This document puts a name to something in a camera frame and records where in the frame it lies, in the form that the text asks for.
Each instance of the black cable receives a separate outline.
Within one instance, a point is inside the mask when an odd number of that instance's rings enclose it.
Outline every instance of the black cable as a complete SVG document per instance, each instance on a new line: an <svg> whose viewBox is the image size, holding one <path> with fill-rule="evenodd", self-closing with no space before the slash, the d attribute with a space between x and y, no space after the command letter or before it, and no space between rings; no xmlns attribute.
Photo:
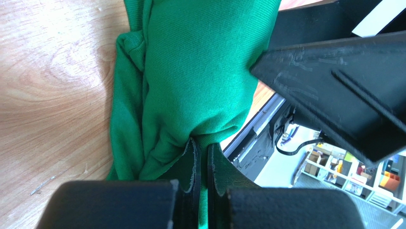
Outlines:
<svg viewBox="0 0 406 229"><path fill-rule="evenodd" d="M293 155L296 155L296 154L299 152L299 150L300 150L302 147L306 146L306 145L315 144L315 143L324 143L324 142L325 142L322 138L314 139L314 140L310 140L310 141L305 141L305 142L301 143L300 146L298 146L295 151L288 152L288 151L281 150L281 149L278 147L278 141L279 141L279 139L282 137L282 134L283 134L283 133L281 132L281 133L279 134L279 136L276 138L276 140L275 140L275 147L276 147L276 150L277 150L279 153L281 153L281 154L283 154L283 155L286 155L286 156L293 156Z"/></svg>

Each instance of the black plastic part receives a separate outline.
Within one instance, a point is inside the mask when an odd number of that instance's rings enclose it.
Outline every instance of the black plastic part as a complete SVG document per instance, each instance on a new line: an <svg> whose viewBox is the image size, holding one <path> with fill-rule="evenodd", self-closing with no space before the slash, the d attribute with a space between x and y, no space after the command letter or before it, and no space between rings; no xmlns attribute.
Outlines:
<svg viewBox="0 0 406 229"><path fill-rule="evenodd" d="M72 181L53 194L38 229L172 228L177 181Z"/></svg>
<svg viewBox="0 0 406 229"><path fill-rule="evenodd" d="M403 150L406 133L336 75L350 75L404 125L405 63L406 32L398 32L269 51L251 72L370 166Z"/></svg>
<svg viewBox="0 0 406 229"><path fill-rule="evenodd" d="M324 0L278 13L269 50L354 35L352 30L381 0Z"/></svg>
<svg viewBox="0 0 406 229"><path fill-rule="evenodd" d="M209 146L207 172L209 229L230 229L232 218L227 190L234 187L260 187L231 164L220 144Z"/></svg>
<svg viewBox="0 0 406 229"><path fill-rule="evenodd" d="M286 132L289 124L293 122L294 108L289 103L284 103L269 122L269 136L275 146L282 134Z"/></svg>
<svg viewBox="0 0 406 229"><path fill-rule="evenodd" d="M406 9L404 9L381 33L397 32L406 30Z"/></svg>
<svg viewBox="0 0 406 229"><path fill-rule="evenodd" d="M199 222L202 153L192 138L178 161L159 179L176 179L180 184L173 214L174 229L194 229Z"/></svg>
<svg viewBox="0 0 406 229"><path fill-rule="evenodd" d="M367 166L406 148L406 31L346 38L379 2L282 11L269 51L251 69L295 107L294 120L323 130ZM297 18L305 20L292 28Z"/></svg>
<svg viewBox="0 0 406 229"><path fill-rule="evenodd" d="M235 150L228 156L228 159L230 161L234 161L237 159L241 154L245 152L245 150L248 150L247 147L251 144L254 144L255 141L258 140L258 135L256 135L256 132L251 129L248 134L245 136L245 138L241 141L241 143L235 148Z"/></svg>
<svg viewBox="0 0 406 229"><path fill-rule="evenodd" d="M244 176L255 181L274 153L274 143L269 136L269 125L266 125L257 137L256 143L247 150L249 152L244 158L238 157L232 163Z"/></svg>
<svg viewBox="0 0 406 229"><path fill-rule="evenodd" d="M209 146L208 157L209 229L364 228L341 191L260 188L224 157L219 144Z"/></svg>
<svg viewBox="0 0 406 229"><path fill-rule="evenodd" d="M342 191L233 188L228 196L233 229L364 228L356 206Z"/></svg>

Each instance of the green fabric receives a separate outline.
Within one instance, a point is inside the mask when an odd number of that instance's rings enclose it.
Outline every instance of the green fabric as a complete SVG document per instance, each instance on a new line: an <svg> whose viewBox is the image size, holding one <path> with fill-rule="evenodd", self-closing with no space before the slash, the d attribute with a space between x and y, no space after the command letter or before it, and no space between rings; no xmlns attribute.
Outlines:
<svg viewBox="0 0 406 229"><path fill-rule="evenodd" d="M154 180L190 136L203 152L243 125L280 0L125 0L117 39L109 180ZM202 166L202 177L207 177ZM200 224L207 223L203 180Z"/></svg>

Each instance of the white label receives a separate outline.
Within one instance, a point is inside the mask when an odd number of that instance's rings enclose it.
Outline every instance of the white label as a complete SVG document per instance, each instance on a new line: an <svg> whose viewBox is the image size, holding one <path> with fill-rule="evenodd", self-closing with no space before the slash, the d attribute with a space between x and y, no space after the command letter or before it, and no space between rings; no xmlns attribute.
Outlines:
<svg viewBox="0 0 406 229"><path fill-rule="evenodd" d="M377 35L406 9L406 0L382 0L353 30L360 37Z"/></svg>

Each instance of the wooden table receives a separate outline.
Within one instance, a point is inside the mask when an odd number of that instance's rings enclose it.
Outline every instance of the wooden table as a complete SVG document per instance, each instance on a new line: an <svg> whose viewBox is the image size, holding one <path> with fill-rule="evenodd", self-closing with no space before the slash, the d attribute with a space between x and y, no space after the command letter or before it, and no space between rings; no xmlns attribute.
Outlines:
<svg viewBox="0 0 406 229"><path fill-rule="evenodd" d="M122 0L0 4L0 228L33 228L59 185L109 172L115 40L129 25ZM258 85L248 119L272 94Z"/></svg>

